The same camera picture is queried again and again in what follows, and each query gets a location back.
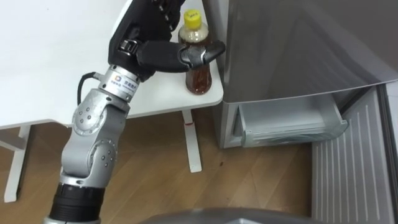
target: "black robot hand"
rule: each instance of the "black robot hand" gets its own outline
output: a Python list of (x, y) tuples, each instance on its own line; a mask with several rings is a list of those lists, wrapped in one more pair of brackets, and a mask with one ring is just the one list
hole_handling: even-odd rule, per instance
[(136, 74), (143, 82), (155, 69), (138, 64), (136, 54), (126, 50), (135, 42), (169, 41), (180, 20), (183, 0), (133, 0), (110, 43), (108, 63)]
[(204, 47), (167, 41), (148, 41), (137, 47), (138, 64), (160, 72), (187, 72), (209, 64), (225, 51), (225, 44), (217, 40)]

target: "refrigerator drawer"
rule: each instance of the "refrigerator drawer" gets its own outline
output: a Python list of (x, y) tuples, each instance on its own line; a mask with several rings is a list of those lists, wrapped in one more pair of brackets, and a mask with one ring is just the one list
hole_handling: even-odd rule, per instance
[(348, 127), (331, 95), (241, 104), (237, 125), (244, 147), (333, 139)]

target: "white table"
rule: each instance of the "white table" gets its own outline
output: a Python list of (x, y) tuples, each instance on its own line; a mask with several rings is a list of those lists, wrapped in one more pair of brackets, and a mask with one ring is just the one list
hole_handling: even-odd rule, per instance
[[(21, 127), (19, 136), (0, 130), (0, 146), (14, 151), (6, 202), (17, 199), (30, 126), (51, 121), (71, 125), (81, 76), (92, 71), (104, 73), (108, 68), (109, 39), (125, 3), (126, 0), (0, 2), (0, 129)], [(182, 12), (188, 8), (201, 10), (206, 22), (201, 1), (187, 0)], [(172, 41), (177, 41), (177, 32)], [(141, 83), (127, 117), (182, 111), (192, 172), (201, 171), (201, 164), (190, 110), (216, 105), (223, 97), (215, 61), (210, 70), (213, 84), (202, 96), (186, 89), (184, 73), (156, 73)], [(86, 81), (82, 96), (98, 84), (95, 80)]]

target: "refrigerator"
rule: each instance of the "refrigerator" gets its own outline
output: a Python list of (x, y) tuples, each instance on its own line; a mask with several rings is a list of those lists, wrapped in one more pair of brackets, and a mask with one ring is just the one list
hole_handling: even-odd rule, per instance
[(398, 2), (203, 0), (220, 148), (310, 142), (312, 218), (398, 223)]

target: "bottle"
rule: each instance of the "bottle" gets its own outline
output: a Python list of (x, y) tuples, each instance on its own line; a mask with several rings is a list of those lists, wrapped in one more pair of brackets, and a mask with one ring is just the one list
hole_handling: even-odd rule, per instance
[[(190, 9), (184, 13), (184, 25), (178, 32), (178, 41), (188, 46), (205, 46), (210, 44), (208, 26), (201, 21), (199, 10)], [(211, 87), (209, 65), (187, 72), (185, 79), (189, 91), (196, 95), (206, 93)]]

